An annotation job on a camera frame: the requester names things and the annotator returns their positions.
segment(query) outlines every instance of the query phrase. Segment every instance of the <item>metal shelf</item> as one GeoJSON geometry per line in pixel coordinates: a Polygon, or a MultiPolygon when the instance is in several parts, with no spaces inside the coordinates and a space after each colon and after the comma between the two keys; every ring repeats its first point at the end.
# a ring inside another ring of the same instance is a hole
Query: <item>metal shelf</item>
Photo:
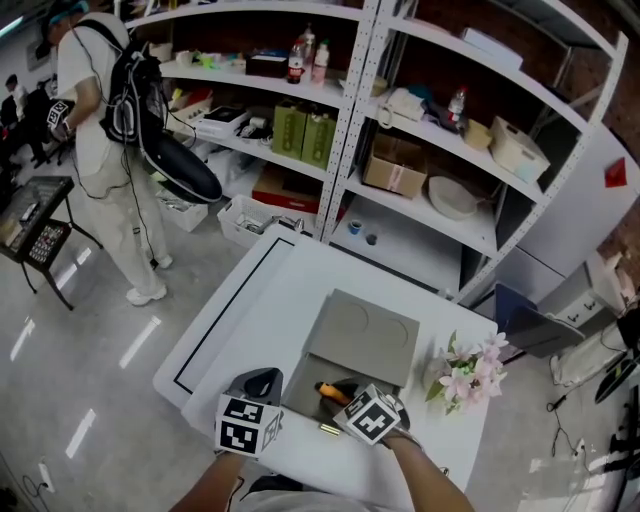
{"type": "Polygon", "coordinates": [[[364,185],[359,169],[349,177],[345,187],[358,196],[429,226],[485,256],[493,258],[498,254],[493,211],[488,204],[479,205],[478,212],[468,219],[453,220],[438,212],[424,193],[409,199],[387,190],[364,185]]]}
{"type": "Polygon", "coordinates": [[[549,89],[536,82],[530,76],[525,75],[522,71],[505,65],[487,52],[464,42],[449,32],[419,20],[402,19],[392,16],[388,18],[388,24],[392,30],[447,48],[501,74],[551,107],[569,121],[580,133],[584,133],[587,130],[587,121],[582,118],[578,112],[573,110],[573,108],[549,91],[549,89]]]}
{"type": "MultiPolygon", "coordinates": [[[[381,98],[373,98],[365,112],[366,116],[371,119],[376,119],[378,114],[378,105],[383,104],[386,101],[386,98],[387,95],[384,95],[381,98]]],[[[544,200],[544,194],[542,193],[542,190],[540,190],[538,183],[529,184],[524,182],[512,172],[500,167],[500,165],[498,165],[491,156],[489,150],[485,149],[483,151],[478,151],[477,149],[473,149],[471,146],[465,144],[464,140],[459,135],[451,133],[428,121],[412,121],[411,119],[399,115],[393,116],[393,127],[425,140],[434,146],[438,146],[449,153],[480,167],[483,171],[488,172],[500,181],[506,183],[510,187],[513,187],[535,203],[540,203],[544,200]]]]}
{"type": "Polygon", "coordinates": [[[356,197],[330,241],[436,290],[458,293],[462,246],[371,201],[356,197]],[[354,219],[363,224],[358,235],[347,228],[354,219]],[[378,235],[376,245],[366,242],[368,234],[378,235]]]}
{"type": "Polygon", "coordinates": [[[244,72],[205,69],[202,66],[185,67],[176,61],[165,62],[160,66],[164,78],[184,78],[202,80],[224,84],[242,85],[254,89],[279,92],[288,96],[295,96],[316,103],[322,103],[334,108],[345,105],[342,97],[342,87],[337,83],[328,82],[324,86],[306,84],[290,84],[284,78],[268,78],[264,76],[246,75],[244,72]]]}
{"type": "Polygon", "coordinates": [[[127,28],[140,27],[160,21],[174,20],[186,16],[200,16],[203,14],[215,14],[223,12],[243,12],[243,11],[275,11],[275,12],[299,12],[304,14],[317,14],[319,16],[329,16],[332,18],[342,18],[346,20],[360,21],[363,19],[361,9],[353,7],[343,7],[341,5],[330,5],[315,2],[296,2],[287,0],[250,0],[234,2],[217,2],[209,5],[184,6],[172,11],[164,11],[152,14],[145,18],[138,18],[129,21],[127,28]]]}
{"type": "MultiPolygon", "coordinates": [[[[187,127],[180,130],[179,133],[193,137],[193,130],[187,127]]],[[[306,162],[303,162],[302,160],[296,160],[295,158],[289,158],[288,156],[278,155],[277,153],[274,153],[269,146],[261,144],[258,140],[242,139],[235,135],[227,137],[226,139],[216,139],[215,137],[202,135],[197,131],[196,134],[198,140],[213,142],[214,144],[219,144],[229,149],[235,149],[236,151],[240,151],[241,153],[246,153],[247,155],[252,155],[256,158],[266,160],[267,162],[281,165],[282,167],[286,167],[287,169],[299,172],[318,181],[324,182],[327,178],[326,170],[321,169],[320,167],[316,167],[315,165],[310,165],[306,162]]]]}

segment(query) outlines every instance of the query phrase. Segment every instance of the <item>cardboard box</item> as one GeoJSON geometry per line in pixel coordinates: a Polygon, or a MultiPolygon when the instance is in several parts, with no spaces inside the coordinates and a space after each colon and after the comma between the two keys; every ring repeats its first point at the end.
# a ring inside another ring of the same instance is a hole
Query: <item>cardboard box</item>
{"type": "Polygon", "coordinates": [[[276,105],[272,151],[300,160],[306,124],[307,112],[303,103],[284,100],[276,105]]]}
{"type": "Polygon", "coordinates": [[[420,146],[376,135],[362,181],[367,185],[416,197],[427,179],[427,162],[420,146]]]}
{"type": "Polygon", "coordinates": [[[272,163],[265,165],[251,193],[261,203],[308,213],[318,213],[321,195],[318,180],[272,163]]]}
{"type": "Polygon", "coordinates": [[[329,114],[308,115],[302,146],[302,161],[326,169],[335,131],[336,120],[331,119],[329,114]]]}

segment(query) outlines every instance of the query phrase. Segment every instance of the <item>white clothing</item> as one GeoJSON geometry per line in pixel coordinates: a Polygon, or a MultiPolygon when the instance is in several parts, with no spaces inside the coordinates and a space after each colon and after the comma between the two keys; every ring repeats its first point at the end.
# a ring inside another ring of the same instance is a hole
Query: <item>white clothing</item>
{"type": "Polygon", "coordinates": [[[21,121],[24,117],[24,103],[27,101],[27,90],[24,85],[17,84],[11,93],[13,101],[16,104],[16,116],[18,121],[21,121]]]}
{"type": "MultiPolygon", "coordinates": [[[[102,23],[123,47],[129,44],[126,27],[112,14],[89,13],[83,16],[82,20],[95,20],[102,23]]],[[[117,58],[116,50],[107,40],[88,27],[70,30],[58,45],[58,97],[75,101],[75,86],[92,76],[97,76],[98,86],[102,90],[103,101],[100,107],[76,129],[80,176],[91,176],[97,173],[110,149],[115,145],[107,138],[100,126],[100,121],[105,116],[107,108],[105,100],[109,100],[111,72],[117,58]]]]}
{"type": "MultiPolygon", "coordinates": [[[[145,251],[150,253],[149,243],[145,236],[145,227],[140,222],[131,184],[124,188],[108,190],[109,187],[128,182],[121,162],[123,148],[120,144],[112,144],[100,170],[91,176],[83,177],[81,183],[89,195],[98,198],[106,196],[104,199],[87,197],[86,200],[87,210],[98,238],[134,288],[141,295],[152,296],[160,292],[163,283],[156,276],[145,255],[145,251]],[[137,227],[140,228],[139,242],[133,234],[133,229],[137,227]]],[[[164,258],[167,256],[167,244],[160,210],[151,190],[149,176],[142,167],[142,156],[132,148],[127,150],[127,154],[135,193],[153,254],[158,259],[164,258]]]]}
{"type": "Polygon", "coordinates": [[[243,498],[234,512],[382,512],[323,492],[261,491],[243,498]]]}

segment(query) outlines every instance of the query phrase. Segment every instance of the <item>black backpack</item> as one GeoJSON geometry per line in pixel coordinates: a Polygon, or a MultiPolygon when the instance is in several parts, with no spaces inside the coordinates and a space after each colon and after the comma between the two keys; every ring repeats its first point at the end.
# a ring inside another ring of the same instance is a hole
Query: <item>black backpack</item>
{"type": "Polygon", "coordinates": [[[165,126],[167,103],[162,92],[160,61],[149,54],[149,45],[134,35],[126,48],[112,32],[96,20],[76,25],[98,32],[119,52],[111,74],[107,110],[100,125],[107,137],[120,144],[144,148],[145,140],[154,140],[165,126]]]}

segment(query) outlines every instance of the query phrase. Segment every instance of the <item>human arm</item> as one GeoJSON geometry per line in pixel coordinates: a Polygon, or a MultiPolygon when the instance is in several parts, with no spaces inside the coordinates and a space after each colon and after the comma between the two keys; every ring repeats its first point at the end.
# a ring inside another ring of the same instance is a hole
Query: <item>human arm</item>
{"type": "Polygon", "coordinates": [[[170,512],[225,512],[245,460],[234,453],[219,455],[170,512]]]}
{"type": "Polygon", "coordinates": [[[100,106],[102,95],[95,76],[90,76],[78,82],[75,86],[76,104],[66,119],[67,128],[75,130],[85,122],[100,106]]]}
{"type": "Polygon", "coordinates": [[[385,442],[398,460],[415,512],[474,512],[467,497],[417,444],[402,436],[385,442]]]}

